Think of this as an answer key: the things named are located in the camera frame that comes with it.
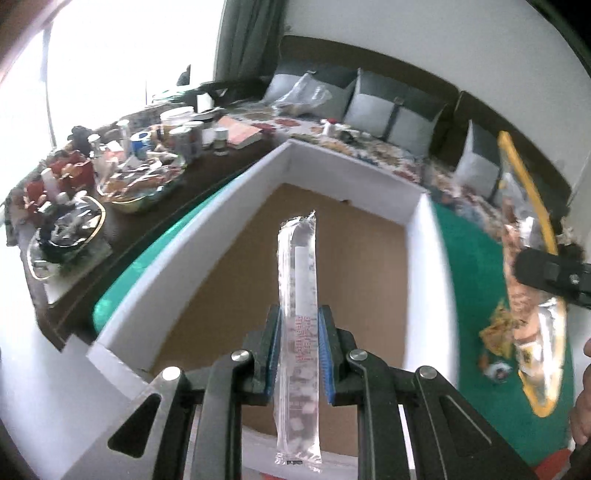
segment book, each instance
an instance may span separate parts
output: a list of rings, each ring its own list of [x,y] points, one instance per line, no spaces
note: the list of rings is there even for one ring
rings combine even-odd
[[[262,138],[260,128],[234,120],[227,115],[221,117],[217,125],[228,129],[228,146],[232,148],[244,148]]]

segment brown table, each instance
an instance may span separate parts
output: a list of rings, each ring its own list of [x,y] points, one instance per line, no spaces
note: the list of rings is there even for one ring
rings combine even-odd
[[[93,341],[96,333],[92,326],[92,310],[131,262],[192,208],[273,148],[272,139],[264,137],[241,150],[230,150],[225,157],[217,157],[211,150],[206,151],[187,168],[182,184],[144,213],[126,215],[106,205],[103,235],[112,253],[52,305],[47,303],[43,283],[35,280],[27,267],[27,246],[35,228],[30,224],[20,225],[18,246],[21,261],[37,323],[43,334],[59,350],[72,333],[86,342]]]

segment plastic wrapper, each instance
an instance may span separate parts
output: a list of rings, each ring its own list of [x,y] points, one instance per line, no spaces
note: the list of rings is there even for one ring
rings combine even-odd
[[[331,98],[325,85],[315,80],[311,73],[305,73],[289,92],[271,106],[279,115],[300,116],[313,112]]]
[[[524,167],[511,136],[501,132],[504,274],[514,320],[513,341],[519,376],[531,408],[539,417],[554,410],[564,363],[566,305],[549,293],[520,284],[513,266],[526,247],[558,254],[556,237],[544,203]]]
[[[278,236],[281,350],[275,384],[277,456],[280,465],[319,471],[318,300],[316,216],[297,217]]]

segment open box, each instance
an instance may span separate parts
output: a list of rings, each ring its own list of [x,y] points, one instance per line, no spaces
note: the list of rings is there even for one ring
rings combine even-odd
[[[294,140],[235,179],[167,245],[92,345],[91,361],[132,398],[168,365],[197,368],[240,347],[277,302],[281,222],[312,209],[319,304],[331,306],[337,326],[394,367],[429,364],[457,385],[453,287],[428,194],[368,163]],[[323,418],[340,408],[321,398],[326,478],[356,478],[351,408],[332,419],[337,427],[323,429]],[[246,425],[267,434],[245,429],[244,467],[285,475],[274,465],[270,411],[263,418],[250,409]],[[306,475],[298,469],[289,478]]]

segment sealed package edge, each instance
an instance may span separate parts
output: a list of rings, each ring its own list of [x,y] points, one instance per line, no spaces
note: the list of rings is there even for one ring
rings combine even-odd
[[[503,272],[511,314],[519,377],[533,412],[547,417],[560,395],[566,348],[566,305],[562,298],[523,285],[514,263],[524,248],[558,255],[548,212],[511,136],[499,133],[502,178],[499,183],[503,214]]]
[[[280,465],[319,471],[318,299],[316,216],[286,222],[278,235],[281,350],[275,383],[275,424]]]

